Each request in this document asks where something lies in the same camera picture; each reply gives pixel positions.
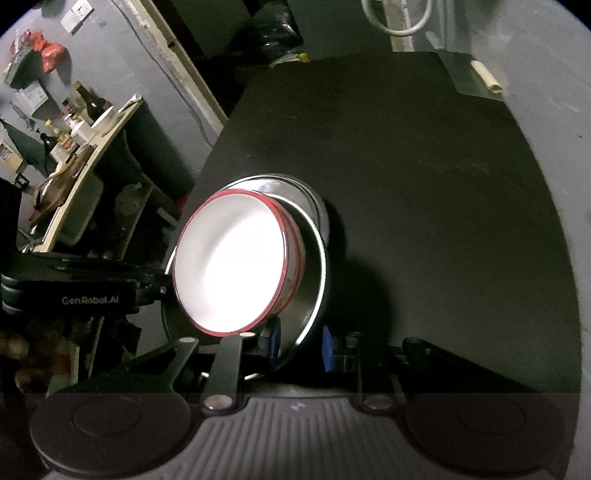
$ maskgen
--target black tabletop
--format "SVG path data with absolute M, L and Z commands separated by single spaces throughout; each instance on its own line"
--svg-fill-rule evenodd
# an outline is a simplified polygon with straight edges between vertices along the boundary
M 261 173 L 296 176 L 329 207 L 335 331 L 419 336 L 534 388 L 577 390 L 576 290 L 543 174 L 505 104 L 458 94 L 437 55 L 258 77 L 184 218 Z

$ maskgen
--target white bowl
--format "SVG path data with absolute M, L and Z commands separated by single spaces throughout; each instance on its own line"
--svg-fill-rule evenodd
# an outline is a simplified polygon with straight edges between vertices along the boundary
M 210 335 L 247 331 L 289 303 L 304 256 L 299 230 L 275 200 L 246 190 L 218 192 L 193 214 L 178 241 L 178 302 Z
M 110 106 L 105 110 L 105 113 L 98 117 L 96 122 L 92 124 L 92 129 L 99 135 L 105 135 L 117 125 L 117 120 L 117 110 L 115 110 L 115 107 Z

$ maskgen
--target stainless steel plate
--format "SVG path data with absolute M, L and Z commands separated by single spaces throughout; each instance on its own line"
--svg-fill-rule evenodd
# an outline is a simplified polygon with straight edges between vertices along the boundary
M 310 215 L 324 239 L 324 244 L 328 245 L 330 225 L 324 201 L 303 181 L 289 175 L 267 173 L 234 181 L 220 191 L 228 189 L 250 190 L 295 203 Z
M 328 259 L 324 240 L 310 215 L 298 204 L 276 197 L 287 209 L 300 228 L 306 247 L 306 264 L 301 284 L 287 308 L 279 315 L 281 321 L 281 346 L 278 367 L 284 365 L 306 339 L 316 320 L 322 314 L 324 300 L 327 297 Z M 166 273 L 172 269 L 173 251 Z M 164 331 L 169 340 L 194 336 L 201 345 L 219 343 L 219 337 L 213 337 L 195 327 L 175 301 L 161 304 Z

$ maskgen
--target black circular pad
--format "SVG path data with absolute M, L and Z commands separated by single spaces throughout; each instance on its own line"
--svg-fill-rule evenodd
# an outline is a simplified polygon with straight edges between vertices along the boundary
M 518 473 L 548 462 L 564 419 L 542 394 L 420 394 L 408 429 L 429 455 L 467 472 Z
M 166 461 L 184 443 L 189 406 L 176 393 L 56 393 L 31 420 L 52 468 L 77 478 L 120 478 Z

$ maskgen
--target cable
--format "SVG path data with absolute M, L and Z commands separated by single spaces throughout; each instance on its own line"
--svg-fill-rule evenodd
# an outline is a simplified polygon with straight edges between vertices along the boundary
M 425 13 L 423 14 L 422 19 L 419 20 L 418 23 L 416 23 L 416 25 L 407 28 L 406 30 L 392 30 L 383 25 L 382 22 L 379 21 L 378 17 L 375 16 L 374 11 L 372 10 L 369 4 L 372 1 L 374 0 L 361 0 L 363 13 L 369 20 L 369 23 L 371 23 L 378 30 L 384 32 L 386 35 L 390 35 L 391 37 L 409 37 L 410 35 L 415 34 L 426 25 L 426 23 L 429 21 L 429 18 L 431 17 L 431 11 L 433 10 L 433 0 L 427 0 Z
M 142 41 L 142 38 L 139 36 L 137 30 L 135 29 L 133 23 L 131 22 L 131 20 L 129 19 L 129 17 L 127 16 L 127 14 L 123 11 L 123 9 L 115 2 L 115 0 L 109 0 L 117 10 L 119 10 L 119 13 L 123 16 L 123 18 L 125 19 L 125 21 L 127 22 L 127 24 L 129 25 L 131 31 L 134 33 L 135 38 L 138 39 L 139 44 L 142 45 L 143 49 L 146 51 L 146 53 L 149 55 L 149 57 L 153 60 L 153 62 L 158 66 L 158 68 L 162 71 L 162 73 L 164 73 L 164 76 L 168 79 L 168 81 L 170 82 L 170 84 L 173 86 L 173 88 L 176 90 L 176 92 L 178 93 L 178 96 L 181 97 L 181 100 L 185 103 L 185 105 L 187 105 L 189 111 L 191 112 L 191 116 L 195 119 L 195 121 L 197 122 L 197 126 L 199 127 L 199 131 L 201 132 L 201 135 L 203 137 L 203 141 L 206 143 L 206 145 L 210 148 L 210 150 L 213 148 L 212 143 L 209 141 L 209 139 L 207 138 L 207 135 L 205 133 L 205 129 L 203 128 L 203 121 L 201 120 L 201 117 L 199 116 L 199 113 L 195 111 L 195 109 L 193 108 L 193 105 L 191 105 L 187 99 L 184 97 L 183 93 L 181 92 L 181 90 L 177 87 L 176 82 L 171 78 L 171 76 L 166 72 L 166 70 L 163 68 L 162 65 L 159 64 L 158 60 L 156 60 L 156 58 L 152 55 L 152 52 L 149 51 L 148 47 L 146 47 L 146 45 L 144 44 L 144 42 Z

